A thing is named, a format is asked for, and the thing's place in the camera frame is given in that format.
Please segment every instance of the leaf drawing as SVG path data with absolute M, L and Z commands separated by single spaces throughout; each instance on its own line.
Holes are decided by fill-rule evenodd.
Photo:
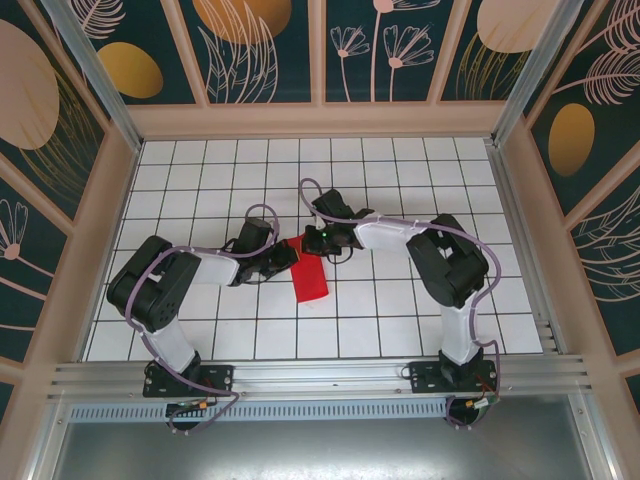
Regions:
M 122 0 L 68 1 L 85 35 L 96 40 L 105 40 L 126 15 Z
M 616 208 L 584 219 L 574 242 L 596 299 L 640 296 L 640 187 Z
M 207 92 L 214 103 L 271 102 L 278 86 L 278 57 L 269 27 L 246 3 L 245 22 L 229 0 L 219 3 L 216 9 L 210 1 L 202 2 L 218 35 L 198 28 L 209 54 Z

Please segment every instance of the floral wall pattern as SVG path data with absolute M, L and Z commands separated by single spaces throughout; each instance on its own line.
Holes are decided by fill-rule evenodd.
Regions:
M 66 235 L 0 180 L 0 356 L 22 362 Z
M 473 0 L 442 100 L 506 100 L 557 0 Z
M 452 2 L 327 1 L 326 101 L 425 101 Z
M 209 102 L 310 102 L 306 0 L 180 0 Z
M 531 133 L 569 213 L 640 140 L 640 0 L 612 0 Z
M 104 131 L 17 3 L 0 44 L 0 154 L 74 218 Z
M 640 349 L 640 168 L 571 235 L 616 354 Z

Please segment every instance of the white tile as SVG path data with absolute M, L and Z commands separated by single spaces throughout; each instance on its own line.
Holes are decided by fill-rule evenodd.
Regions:
M 192 226 L 193 220 L 190 218 L 160 220 L 157 235 L 174 245 L 189 245 Z
M 402 187 L 400 194 L 405 215 L 425 215 L 437 212 L 431 187 Z
M 542 353 L 533 315 L 499 315 L 507 353 Z
M 338 316 L 368 317 L 376 315 L 376 297 L 373 281 L 340 282 L 338 291 Z
M 255 334 L 255 320 L 218 320 L 213 359 L 251 360 Z
M 295 188 L 267 190 L 265 203 L 278 215 L 298 216 L 298 190 Z
M 269 162 L 298 162 L 299 140 L 269 140 Z
M 195 247 L 220 248 L 226 243 L 226 233 L 226 218 L 196 218 L 189 243 Z
M 334 261 L 340 263 L 348 256 L 349 249 L 343 248 L 342 255 L 336 257 Z M 371 280 L 373 278 L 371 250 L 355 249 L 351 260 L 336 266 L 336 278 L 338 280 Z
M 238 140 L 236 162 L 266 162 L 268 145 L 268 140 Z
M 260 203 L 264 203 L 264 190 L 234 190 L 231 192 L 229 216 L 244 218 L 249 207 Z
M 236 164 L 233 188 L 264 188 L 267 164 Z
M 464 187 L 434 187 L 438 213 L 471 213 Z
M 202 163 L 204 161 L 204 149 L 207 142 L 204 140 L 184 140 L 176 142 L 176 151 L 173 154 L 173 165 L 177 163 Z
M 205 165 L 202 167 L 200 188 L 231 188 L 233 165 Z
M 332 169 L 334 187 L 364 187 L 362 162 L 334 163 Z
M 411 280 L 376 280 L 378 315 L 415 315 Z
M 300 161 L 331 161 L 331 140 L 328 138 L 303 138 L 300 140 Z
M 217 285 L 192 284 L 180 306 L 178 317 L 180 320 L 215 320 L 219 296 L 220 287 Z
M 147 347 L 142 343 L 140 335 L 137 333 L 133 336 L 133 343 L 131 344 L 131 353 L 129 354 L 129 361 L 131 362 L 148 362 L 153 360 L 151 352 L 147 350 Z
M 140 163 L 142 165 L 169 165 L 176 142 L 145 142 Z
M 164 190 L 169 175 L 168 165 L 142 165 L 138 168 L 134 190 Z
M 237 140 L 209 140 L 204 163 L 233 163 L 236 160 Z
M 531 306 L 521 278 L 503 278 L 493 291 L 498 313 L 529 313 Z
M 397 187 L 396 162 L 369 162 L 364 165 L 367 187 Z
M 460 160 L 486 160 L 489 158 L 487 148 L 484 146 L 484 139 L 456 137 L 455 140 Z
M 126 218 L 158 218 L 164 192 L 133 192 Z
M 211 360 L 213 335 L 216 329 L 215 320 L 181 321 L 180 326 L 187 341 L 200 354 L 200 358 Z
M 458 162 L 432 162 L 429 164 L 433 185 L 464 185 Z
M 322 189 L 331 188 L 331 164 L 328 162 L 304 162 L 300 163 L 300 180 L 303 178 L 313 178 L 320 184 Z M 311 184 L 304 185 L 305 189 L 314 190 Z
M 401 215 L 400 189 L 397 187 L 367 188 L 369 208 L 384 215 Z
M 295 320 L 258 320 L 256 360 L 296 358 Z
M 327 282 L 329 295 L 310 302 L 298 304 L 298 318 L 335 318 L 336 317 L 336 284 Z
M 258 318 L 296 318 L 293 283 L 262 283 L 258 299 Z
M 474 215 L 478 238 L 485 243 L 511 243 L 507 219 L 502 214 Z
M 138 249 L 151 235 L 156 233 L 157 220 L 125 220 L 118 241 L 118 249 Z
M 489 245 L 489 248 L 498 256 L 503 276 L 519 277 L 521 275 L 520 266 L 518 265 L 518 257 L 516 257 L 516 251 L 513 248 L 513 245 Z M 491 259 L 487 258 L 487 261 L 489 262 L 488 275 L 490 277 L 495 277 L 495 266 Z
M 338 320 L 340 357 L 379 357 L 378 322 L 375 318 Z
M 467 187 L 473 213 L 502 213 L 496 187 Z
M 464 183 L 467 185 L 496 184 L 489 162 L 464 161 L 460 162 L 460 164 L 464 174 Z
M 298 358 L 338 356 L 338 325 L 333 318 L 311 318 L 298 322 Z
M 426 160 L 421 138 L 394 138 L 396 160 Z
M 410 279 L 409 258 L 396 252 L 376 250 L 373 252 L 373 266 L 378 279 Z
M 431 185 L 427 162 L 398 162 L 398 178 L 402 187 L 428 187 Z
M 416 303 L 418 304 L 419 315 L 440 315 L 440 304 L 436 302 L 424 287 L 422 280 L 414 280 Z
M 478 315 L 476 317 L 476 335 L 481 343 L 489 343 L 495 340 L 498 342 L 500 353 L 504 353 L 500 327 L 498 326 L 498 319 L 495 315 Z M 494 354 L 495 347 L 485 347 L 484 352 L 489 355 Z
M 380 347 L 383 357 L 422 355 L 416 317 L 381 318 Z
M 162 218 L 191 218 L 196 209 L 196 190 L 171 190 L 165 192 L 162 202 Z
M 192 190 L 200 185 L 202 165 L 172 165 L 167 190 Z
M 349 205 L 354 212 L 367 208 L 367 192 L 364 188 L 340 188 L 340 195 L 344 203 Z M 300 213 L 306 212 L 304 206 L 300 207 Z
M 457 160 L 456 146 L 453 138 L 435 137 L 425 138 L 424 146 L 427 149 L 427 158 L 429 160 Z
M 332 138 L 331 160 L 334 162 L 362 161 L 362 140 L 359 138 Z
M 256 318 L 258 286 L 240 285 L 220 290 L 218 318 Z
M 393 142 L 390 138 L 363 138 L 362 149 L 365 160 L 395 160 Z
M 297 188 L 297 163 L 272 163 L 267 168 L 267 188 Z
M 133 329 L 126 322 L 98 322 L 91 342 L 89 362 L 126 361 Z

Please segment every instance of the purple cable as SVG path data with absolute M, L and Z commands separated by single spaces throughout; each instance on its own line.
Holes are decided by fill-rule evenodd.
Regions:
M 481 250 L 483 250 L 488 256 L 489 258 L 491 258 L 491 261 L 494 263 L 495 267 L 496 267 L 496 277 L 494 279 L 493 282 L 489 283 L 489 285 L 487 286 L 487 288 L 485 288 L 482 292 L 480 292 L 478 295 L 476 295 L 476 297 L 471 301 L 471 310 L 469 312 L 469 332 L 471 333 L 471 339 L 473 341 L 473 343 L 479 347 L 491 347 L 493 346 L 495 349 L 495 356 L 496 356 L 496 390 L 495 393 L 496 395 L 499 393 L 500 391 L 500 351 L 498 350 L 498 342 L 496 340 L 491 340 L 489 342 L 486 343 L 482 343 L 480 342 L 480 340 L 478 340 L 478 338 L 476 337 L 476 315 L 477 315 L 477 306 L 478 303 L 480 302 L 480 300 L 482 300 L 484 297 L 486 297 L 487 295 L 489 295 L 489 293 L 491 293 L 491 291 L 493 291 L 496 286 L 498 285 L 498 283 L 500 282 L 500 279 L 502 278 L 502 267 L 500 265 L 500 261 L 498 260 L 497 255 L 493 252 L 493 250 L 491 250 L 484 242 L 480 241 L 479 239 L 477 239 L 476 237 L 469 235 L 467 232 L 464 232 L 462 230 L 457 230 L 455 228 L 451 228 L 451 227 L 447 227 L 444 225 L 438 225 L 435 223 L 431 223 L 431 222 L 427 222 L 427 221 L 410 221 L 410 220 L 405 220 L 405 219 L 399 219 L 399 218 L 390 218 L 390 217 L 377 217 L 377 218 L 362 218 L 362 219 L 358 219 L 358 220 L 350 220 L 350 219 L 344 219 L 344 218 L 337 218 L 337 217 L 331 217 L 329 215 L 325 215 L 321 212 L 319 212 L 318 210 L 315 209 L 315 207 L 311 204 L 311 202 L 309 200 L 307 200 L 307 198 L 304 196 L 304 187 L 303 185 L 306 183 L 312 183 L 317 189 L 318 192 L 322 195 L 322 187 L 320 187 L 320 184 L 318 182 L 316 182 L 313 178 L 303 178 L 302 180 L 300 180 L 300 183 L 298 184 L 298 194 L 300 195 L 300 199 L 302 200 L 302 203 L 304 203 L 306 205 L 306 207 L 309 209 L 309 211 L 313 214 L 316 215 L 319 218 L 322 218 L 323 220 L 327 220 L 329 222 L 333 222 L 333 223 L 345 223 L 345 224 L 350 224 L 350 225 L 365 225 L 368 223 L 377 223 L 377 222 L 381 222 L 384 224 L 391 224 L 391 225 L 411 225 L 414 228 L 419 227 L 419 228 L 431 228 L 433 230 L 439 230 L 442 232 L 447 232 L 447 233 L 452 233 L 454 235 L 457 235 L 461 238 L 464 238 L 465 240 L 468 240 L 472 243 L 474 243 L 475 245 L 477 245 L 478 247 L 480 247 Z M 453 400 L 455 399 L 455 397 L 449 397 L 447 399 L 447 404 L 446 404 L 446 409 L 445 409 L 445 419 L 447 421 L 447 423 L 453 427 L 455 426 L 465 426 L 462 422 L 459 422 L 458 420 L 456 420 L 455 418 L 451 417 L 449 410 L 451 409 L 451 404 L 453 403 Z
M 172 432 L 175 434 L 177 432 L 181 432 L 183 435 L 187 436 L 190 433 L 196 433 L 200 430 L 203 430 L 205 428 L 207 428 L 209 425 L 211 425 L 213 422 L 215 422 L 218 418 L 220 418 L 222 415 L 225 414 L 225 412 L 227 410 L 229 410 L 239 399 L 240 399 L 240 395 L 237 392 L 233 392 L 233 391 L 227 391 L 227 390 L 219 390 L 217 388 L 210 388 L 210 387 L 205 387 L 204 385 L 200 385 L 198 383 L 192 382 L 191 380 L 188 380 L 186 378 L 184 378 L 182 375 L 180 375 L 180 373 L 176 372 L 173 368 L 171 368 L 164 360 L 162 360 L 159 355 L 158 352 L 156 352 L 155 348 L 153 348 L 153 345 L 151 345 L 151 343 L 147 340 L 147 338 L 144 336 L 143 332 L 144 332 L 144 328 L 135 323 L 132 319 L 131 316 L 131 310 L 133 308 L 133 303 L 136 299 L 136 297 L 138 296 L 138 293 L 140 292 L 140 289 L 142 288 L 142 285 L 144 284 L 145 280 L 147 278 L 149 278 L 149 275 L 151 275 L 151 272 L 158 266 L 160 265 L 160 263 L 162 263 L 162 261 L 167 258 L 169 255 L 172 255 L 173 253 L 176 252 L 198 252 L 198 253 L 205 253 L 205 254 L 210 254 L 210 255 L 220 255 L 220 256 L 224 256 L 224 257 L 229 257 L 229 258 L 249 258 L 249 257 L 253 257 L 256 255 L 259 255 L 260 253 L 264 252 L 265 250 L 267 250 L 268 248 L 270 248 L 271 246 L 273 246 L 277 239 L 278 239 L 278 235 L 280 233 L 280 223 L 278 222 L 278 215 L 276 214 L 275 210 L 273 208 L 271 208 L 269 205 L 265 205 L 265 204 L 256 204 L 256 205 L 252 205 L 251 207 L 249 207 L 249 209 L 247 210 L 247 212 L 245 213 L 245 218 L 249 217 L 249 213 L 257 207 L 263 207 L 266 208 L 267 210 L 269 210 L 269 212 L 271 213 L 271 215 L 273 216 L 273 220 L 274 220 L 274 225 L 273 225 L 273 234 L 271 235 L 271 238 L 269 239 L 269 241 L 262 247 L 260 247 L 259 249 L 255 250 L 254 252 L 250 252 L 250 253 L 229 253 L 229 252 L 224 252 L 222 250 L 220 250 L 219 248 L 204 248 L 204 247 L 188 247 L 188 246 L 183 246 L 183 247 L 171 247 L 168 250 L 165 250 L 164 252 L 162 252 L 160 255 L 158 255 L 158 257 L 155 258 L 155 260 L 153 260 L 153 262 L 151 262 L 151 264 L 147 267 L 147 269 L 144 271 L 144 273 L 140 276 L 140 278 L 138 279 L 138 281 L 136 282 L 136 284 L 134 285 L 133 289 L 131 290 L 131 295 L 129 295 L 129 299 L 127 300 L 127 305 L 125 307 L 125 311 L 124 311 L 124 319 L 126 320 L 127 324 L 129 324 L 129 326 L 131 328 L 133 328 L 136 332 L 138 332 L 140 334 L 140 337 L 142 338 L 142 343 L 144 344 L 144 346 L 147 348 L 147 350 L 149 350 L 149 353 L 151 353 L 151 355 L 153 356 L 154 360 L 162 367 L 164 368 L 166 371 L 168 371 L 176 380 L 184 383 L 185 385 L 191 387 L 191 388 L 195 388 L 198 390 L 201 390 L 203 392 L 209 393 L 209 394 L 213 394 L 213 395 L 217 395 L 217 396 L 224 396 L 224 397 L 234 397 L 233 400 L 231 400 L 227 405 L 225 405 L 222 409 L 220 409 L 220 411 L 218 413 L 216 413 L 213 417 L 211 417 L 209 420 L 207 420 L 206 422 L 200 422 L 198 425 L 196 425 L 194 428 L 192 428 L 191 430 L 188 431 L 181 431 L 178 430 L 174 424 L 173 424 L 173 420 L 175 419 L 176 415 L 178 415 L 180 413 L 179 410 L 176 410 L 176 412 L 173 413 L 173 415 L 171 415 L 171 417 L 169 418 L 169 426 L 171 427 Z

